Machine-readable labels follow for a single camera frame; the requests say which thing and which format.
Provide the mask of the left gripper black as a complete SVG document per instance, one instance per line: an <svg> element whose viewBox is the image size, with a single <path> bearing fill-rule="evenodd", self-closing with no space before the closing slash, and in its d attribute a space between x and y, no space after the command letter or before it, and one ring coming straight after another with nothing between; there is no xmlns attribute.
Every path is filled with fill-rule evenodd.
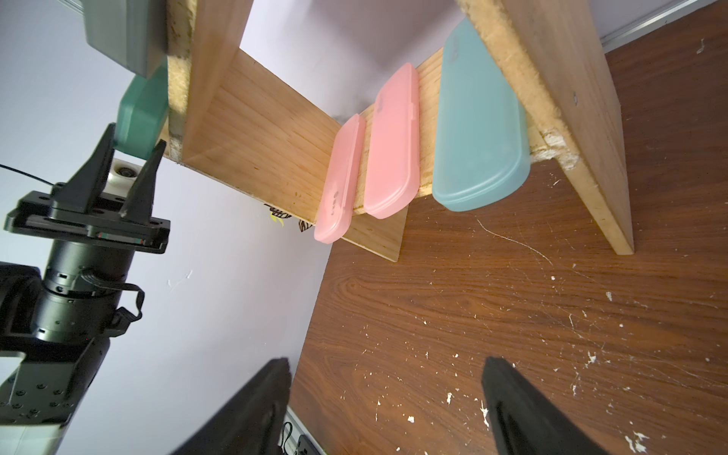
<svg viewBox="0 0 728 455"><path fill-rule="evenodd" d="M102 195L94 206L108 180L115 131L115 123L109 123L91 157L68 182L58 185L52 197L32 191L20 199L7 215L5 230L103 248L164 253L171 222L151 217L157 171L167 146L165 140L157 142L122 208L121 199L111 195Z"/></svg>

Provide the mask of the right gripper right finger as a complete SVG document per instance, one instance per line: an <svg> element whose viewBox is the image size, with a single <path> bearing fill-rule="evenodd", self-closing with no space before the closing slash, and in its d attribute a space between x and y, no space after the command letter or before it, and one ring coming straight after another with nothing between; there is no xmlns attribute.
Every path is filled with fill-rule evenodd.
<svg viewBox="0 0 728 455"><path fill-rule="evenodd" d="M485 360L482 386L498 453L606 452L506 359Z"/></svg>

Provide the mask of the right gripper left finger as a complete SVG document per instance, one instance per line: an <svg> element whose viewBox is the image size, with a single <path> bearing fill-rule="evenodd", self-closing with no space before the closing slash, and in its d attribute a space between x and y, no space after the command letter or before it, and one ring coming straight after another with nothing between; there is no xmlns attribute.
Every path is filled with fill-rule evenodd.
<svg viewBox="0 0 728 455"><path fill-rule="evenodd" d="M176 454L281 454L292 375L287 358L265 364Z"/></svg>

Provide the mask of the dark green pencil case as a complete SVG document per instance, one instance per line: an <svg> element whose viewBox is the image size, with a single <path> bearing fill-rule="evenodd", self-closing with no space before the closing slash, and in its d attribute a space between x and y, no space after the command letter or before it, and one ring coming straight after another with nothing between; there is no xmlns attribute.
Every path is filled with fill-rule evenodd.
<svg viewBox="0 0 728 455"><path fill-rule="evenodd" d="M169 113L168 66L162 63L145 79L135 76L119 103L114 148L148 160Z"/></svg>

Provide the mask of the black pencil case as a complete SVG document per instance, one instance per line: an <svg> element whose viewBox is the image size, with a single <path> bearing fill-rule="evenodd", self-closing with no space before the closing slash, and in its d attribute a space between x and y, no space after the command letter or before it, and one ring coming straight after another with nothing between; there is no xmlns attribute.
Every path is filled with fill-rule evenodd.
<svg viewBox="0 0 728 455"><path fill-rule="evenodd" d="M85 0L87 43L137 76L148 79L167 55L165 0Z"/></svg>

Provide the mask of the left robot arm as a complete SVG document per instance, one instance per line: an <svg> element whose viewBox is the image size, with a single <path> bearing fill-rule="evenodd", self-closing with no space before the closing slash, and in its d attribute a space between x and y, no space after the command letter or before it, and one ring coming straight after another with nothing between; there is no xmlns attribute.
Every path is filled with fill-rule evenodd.
<svg viewBox="0 0 728 455"><path fill-rule="evenodd" d="M115 153L109 125L90 159L49 193L33 191L8 214L7 231L51 240L45 268L1 267L1 450L53 454L83 401L110 341L140 320L145 300L127 280L138 252L163 253L171 224L153 217L159 141L125 196L106 193Z"/></svg>

